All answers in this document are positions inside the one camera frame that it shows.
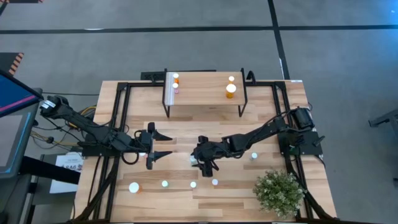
wooden table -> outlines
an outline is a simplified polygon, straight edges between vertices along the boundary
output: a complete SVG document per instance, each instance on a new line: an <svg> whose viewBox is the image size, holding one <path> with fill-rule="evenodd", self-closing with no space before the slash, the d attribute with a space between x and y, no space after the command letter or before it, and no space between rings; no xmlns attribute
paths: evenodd
<svg viewBox="0 0 398 224"><path fill-rule="evenodd" d="M103 82L95 122L101 124L110 120L116 85L117 82L114 81ZM286 87L291 108L308 105L302 82L286 81ZM217 160L220 167L220 171L214 171L214 178L219 180L217 186L211 184L211 179L202 177L199 169L190 166L189 156L196 146L199 135L208 136L210 141L219 141L220 137L247 133L258 128L275 115L271 87L248 86L247 93L249 103L241 118L232 107L218 105L176 105L172 116L166 118L162 102L159 100L162 97L161 87L133 88L126 120L126 124L130 127L129 134L133 134L137 129L146 128L148 122L154 121L160 133L173 138L173 141L169 142L155 142L154 150L174 153L154 163L153 170L146 169L143 158L133 166L120 163L111 222L278 220L273 212L259 211L259 202L252 193L256 177L264 175L265 170L285 170L285 162L279 153L276 136L253 145L241 159ZM279 98L280 104L283 105L281 94ZM257 152L259 155L255 161L249 160L252 152ZM134 158L134 154L128 154L126 159L133 161ZM76 214L80 214L87 205L96 160L96 157L91 157L84 161L75 199ZM323 165L314 156L302 156L302 160L309 191L325 211L335 217L335 208ZM102 162L98 167L93 193L98 188L101 164ZM163 180L169 182L169 188L162 188ZM191 181L197 182L197 188L190 188ZM130 193L128 187L131 182L140 183L143 188L142 193ZM106 192L101 204L100 218L104 217L107 197Z"/></svg>
<svg viewBox="0 0 398 224"><path fill-rule="evenodd" d="M235 105L238 106L239 116L242 116L248 102L242 72L178 72L178 94L174 93L172 86L174 73L176 72L167 72L165 76L162 100L167 117L170 116L170 106L183 105ZM236 86L234 97L230 99L226 97L229 77L234 77L233 84Z"/></svg>

concrete floor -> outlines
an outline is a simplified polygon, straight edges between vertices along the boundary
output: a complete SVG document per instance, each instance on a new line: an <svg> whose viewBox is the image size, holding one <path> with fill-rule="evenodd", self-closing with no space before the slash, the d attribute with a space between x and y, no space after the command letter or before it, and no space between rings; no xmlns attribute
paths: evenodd
<svg viewBox="0 0 398 224"><path fill-rule="evenodd" d="M398 24L393 0L278 0L280 26ZM180 26L271 26L266 0L53 0L9 4L0 30ZM343 220L396 223L398 139L368 119L397 108L398 30L281 31L291 79L304 81L326 172ZM253 70L282 79L273 31L0 35L0 52L24 52L16 77L31 87L97 93L103 80L138 80L140 72ZM80 110L96 96L68 96ZM38 118L41 126L47 123ZM59 137L61 133L52 133ZM27 154L44 151L29 144ZM66 205L43 206L34 223L65 221ZM51 214L44 220L41 214Z"/></svg>

